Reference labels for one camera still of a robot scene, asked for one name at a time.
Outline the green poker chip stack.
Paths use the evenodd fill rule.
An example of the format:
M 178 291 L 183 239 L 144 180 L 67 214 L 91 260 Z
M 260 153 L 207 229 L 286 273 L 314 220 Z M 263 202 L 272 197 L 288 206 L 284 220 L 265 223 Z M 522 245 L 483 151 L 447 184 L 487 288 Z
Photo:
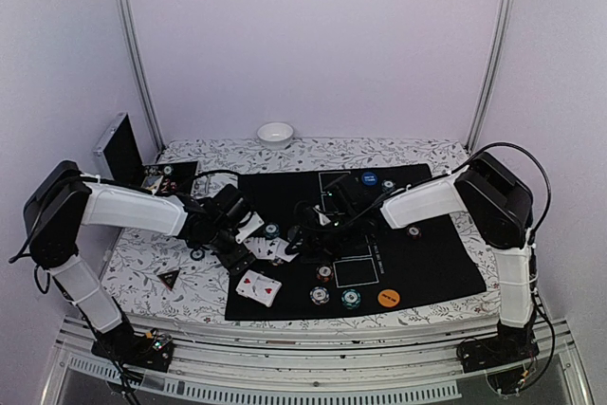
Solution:
M 199 262 L 205 258 L 205 252 L 201 249 L 192 250 L 190 257 L 193 261 Z

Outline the red chip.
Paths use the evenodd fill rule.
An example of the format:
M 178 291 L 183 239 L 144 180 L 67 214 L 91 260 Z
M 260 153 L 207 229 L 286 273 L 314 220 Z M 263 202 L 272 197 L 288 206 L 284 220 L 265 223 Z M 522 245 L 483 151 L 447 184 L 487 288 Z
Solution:
M 406 228 L 406 233 L 409 237 L 411 237 L 413 239 L 418 239 L 422 235 L 421 229 L 415 225 L 408 226 Z
M 334 277 L 333 268 L 327 265 L 321 265 L 316 269 L 316 277 L 322 283 L 328 283 Z

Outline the blue small blind button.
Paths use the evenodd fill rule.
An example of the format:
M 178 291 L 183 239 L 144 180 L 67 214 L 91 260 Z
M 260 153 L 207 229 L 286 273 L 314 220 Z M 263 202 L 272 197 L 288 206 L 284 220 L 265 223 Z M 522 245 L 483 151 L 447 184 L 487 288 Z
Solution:
M 367 187 L 373 187 L 378 184 L 378 177 L 375 173 L 367 171 L 360 176 L 360 181 Z

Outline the white chip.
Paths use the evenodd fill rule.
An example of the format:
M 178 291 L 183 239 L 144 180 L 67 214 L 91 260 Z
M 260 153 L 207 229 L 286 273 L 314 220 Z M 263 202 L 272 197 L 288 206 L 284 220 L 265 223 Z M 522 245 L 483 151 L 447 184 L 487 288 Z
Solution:
M 324 286 L 316 286 L 309 292 L 309 298 L 314 305 L 324 305 L 330 301 L 330 293 Z

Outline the orange big blind button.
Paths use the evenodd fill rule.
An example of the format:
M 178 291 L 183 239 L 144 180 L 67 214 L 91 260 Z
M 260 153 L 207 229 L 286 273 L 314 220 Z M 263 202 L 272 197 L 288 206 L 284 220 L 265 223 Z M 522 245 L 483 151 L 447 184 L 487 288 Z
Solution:
M 377 294 L 377 302 L 382 307 L 393 308 L 400 303 L 400 295 L 393 289 L 383 289 Z

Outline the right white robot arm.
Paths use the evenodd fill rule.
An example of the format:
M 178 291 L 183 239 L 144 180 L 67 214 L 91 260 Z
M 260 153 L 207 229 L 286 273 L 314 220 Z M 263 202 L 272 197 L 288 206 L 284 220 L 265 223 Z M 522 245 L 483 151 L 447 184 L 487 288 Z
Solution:
M 537 311 L 532 294 L 536 278 L 534 242 L 539 223 L 532 214 L 533 195 L 522 180 L 483 148 L 453 171 L 382 193 L 367 178 L 351 175 L 331 181 L 326 190 L 338 209 L 335 216 L 300 202 L 286 254 L 327 252 L 345 234 L 379 214 L 393 230 L 454 212 L 467 212 L 493 248 L 501 292 L 498 335 L 490 344 L 497 362 L 510 363 L 527 346 Z

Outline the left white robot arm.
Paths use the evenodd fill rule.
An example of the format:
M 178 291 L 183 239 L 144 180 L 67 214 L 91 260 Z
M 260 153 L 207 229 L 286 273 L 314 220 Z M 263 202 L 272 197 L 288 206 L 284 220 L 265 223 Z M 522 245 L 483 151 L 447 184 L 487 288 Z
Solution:
M 140 340 L 121 325 L 119 305 L 101 285 L 101 261 L 81 245 L 91 246 L 95 234 L 149 231 L 179 239 L 191 249 L 211 248 L 235 275 L 251 265 L 254 256 L 244 242 L 264 224 L 231 184 L 202 199 L 185 193 L 157 195 L 85 174 L 70 160 L 59 162 L 46 176 L 23 216 L 30 258 L 104 334 L 105 347 L 121 361 L 140 354 Z

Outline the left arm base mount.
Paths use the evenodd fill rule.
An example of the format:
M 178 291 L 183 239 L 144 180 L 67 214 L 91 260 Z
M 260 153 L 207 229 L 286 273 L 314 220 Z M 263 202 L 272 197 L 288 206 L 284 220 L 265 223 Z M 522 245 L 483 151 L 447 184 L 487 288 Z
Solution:
M 130 326 L 117 326 L 101 333 L 93 330 L 93 355 L 114 361 L 118 365 L 131 365 L 147 370 L 167 373 L 173 359 L 175 344 L 166 333 L 155 328 L 138 334 Z

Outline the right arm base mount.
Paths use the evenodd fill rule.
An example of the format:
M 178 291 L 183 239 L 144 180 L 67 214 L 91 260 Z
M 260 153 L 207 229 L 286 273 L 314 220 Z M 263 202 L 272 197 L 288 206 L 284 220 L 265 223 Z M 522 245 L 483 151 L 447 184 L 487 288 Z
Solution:
M 519 328 L 498 322 L 496 335 L 468 338 L 456 347 L 456 357 L 465 373 L 531 361 L 539 354 L 533 323 Z

